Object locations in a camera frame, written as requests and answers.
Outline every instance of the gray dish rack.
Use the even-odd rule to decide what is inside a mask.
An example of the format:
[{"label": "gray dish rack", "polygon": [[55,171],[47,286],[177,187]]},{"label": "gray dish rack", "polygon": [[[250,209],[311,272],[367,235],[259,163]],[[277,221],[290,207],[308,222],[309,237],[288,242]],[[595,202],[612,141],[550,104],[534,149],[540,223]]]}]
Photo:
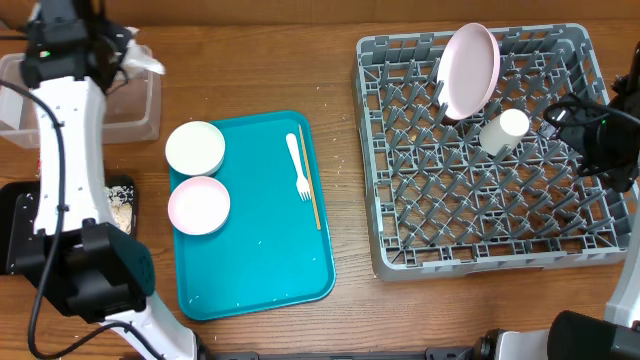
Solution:
[{"label": "gray dish rack", "polygon": [[[371,257],[383,280],[509,268],[616,263],[629,244],[637,186],[620,194],[575,175],[579,154],[537,134],[564,94],[608,103],[577,24],[490,29],[500,45],[491,100],[452,122],[436,74],[454,31],[370,36],[357,44],[354,106],[365,166]],[[495,157],[478,133],[509,108],[531,129]]]}]

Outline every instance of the wooden surface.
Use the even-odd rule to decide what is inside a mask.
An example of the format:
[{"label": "wooden surface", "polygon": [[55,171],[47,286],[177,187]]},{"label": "wooden surface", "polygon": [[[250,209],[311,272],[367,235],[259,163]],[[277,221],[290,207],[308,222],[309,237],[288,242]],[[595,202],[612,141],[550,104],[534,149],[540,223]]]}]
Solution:
[{"label": "wooden surface", "polygon": [[[605,82],[626,74],[640,24],[581,23],[593,39]],[[409,283],[384,283],[374,277],[351,95],[356,42],[366,35],[451,30],[461,25],[143,30],[140,42],[149,45],[167,67],[160,139],[105,146],[105,166],[108,173],[125,173],[136,181],[140,189],[138,240],[153,254],[158,292],[175,316],[212,349],[261,353],[421,350],[470,345],[496,327],[546,328],[565,309],[602,317],[620,274],[619,265],[505,271]],[[17,43],[2,43],[0,55],[20,48]],[[165,210],[169,182],[164,143],[173,129],[190,119],[224,119],[282,109],[303,113],[312,126],[336,260],[335,289],[316,303],[207,323],[189,321],[176,298],[173,240]],[[34,179],[37,159],[36,151],[0,140],[0,185]],[[0,358],[30,359],[26,329],[35,290],[22,277],[2,277],[0,294]],[[61,317],[47,303],[40,317],[38,343],[45,351],[59,350],[93,328],[80,319]],[[79,349],[79,355],[65,359],[88,355],[113,359],[127,352],[132,349],[124,341],[104,334]]]},{"label": "wooden surface", "polygon": [[[0,20],[13,27],[23,25],[35,2],[0,0]],[[568,18],[640,17],[640,2],[633,0],[106,0],[106,4],[110,19],[138,27],[493,19],[554,23]]]}]

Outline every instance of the pink plate in rack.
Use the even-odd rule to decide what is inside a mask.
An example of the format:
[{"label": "pink plate in rack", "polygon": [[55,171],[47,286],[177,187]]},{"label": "pink plate in rack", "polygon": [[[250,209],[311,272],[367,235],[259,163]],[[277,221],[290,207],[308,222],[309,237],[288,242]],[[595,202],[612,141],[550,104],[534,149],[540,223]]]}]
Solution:
[{"label": "pink plate in rack", "polygon": [[448,104],[445,115],[460,120],[480,111],[499,73],[500,48],[493,34],[476,23],[461,27],[444,49],[438,69],[438,81],[444,82],[438,102]]},{"label": "pink plate in rack", "polygon": [[231,199],[222,183],[197,176],[178,185],[169,198],[169,220],[187,235],[206,235],[227,221]]}]

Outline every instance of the plastic bin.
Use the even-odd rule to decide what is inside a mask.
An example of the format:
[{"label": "plastic bin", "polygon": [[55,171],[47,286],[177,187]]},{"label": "plastic bin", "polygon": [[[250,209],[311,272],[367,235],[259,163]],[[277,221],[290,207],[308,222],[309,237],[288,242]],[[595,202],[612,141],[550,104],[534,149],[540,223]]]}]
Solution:
[{"label": "plastic bin", "polygon": [[[24,86],[20,76],[23,54],[0,59],[2,79]],[[103,144],[155,140],[160,135],[162,87],[160,75],[142,71],[107,97],[107,111],[102,127]],[[112,89],[124,80],[116,80]],[[33,102],[10,89],[0,87],[0,136],[23,148],[40,146],[38,123]]]},{"label": "plastic bin", "polygon": [[[500,77],[480,112],[452,126],[437,98],[453,31],[370,36],[356,47],[354,101],[374,272],[383,280],[551,269],[624,259],[638,195],[575,175],[579,154],[536,134],[542,111],[573,92],[608,103],[577,24],[495,28]],[[478,133],[506,109],[532,127],[513,152],[486,156]]]}]

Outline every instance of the white cup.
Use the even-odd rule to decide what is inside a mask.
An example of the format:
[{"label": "white cup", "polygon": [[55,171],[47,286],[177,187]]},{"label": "white cup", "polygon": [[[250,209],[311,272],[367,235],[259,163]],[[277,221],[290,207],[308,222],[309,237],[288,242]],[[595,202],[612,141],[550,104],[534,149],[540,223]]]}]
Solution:
[{"label": "white cup", "polygon": [[528,130],[527,114],[518,109],[509,109],[480,130],[480,146],[484,151],[495,156],[504,145],[515,149]]}]

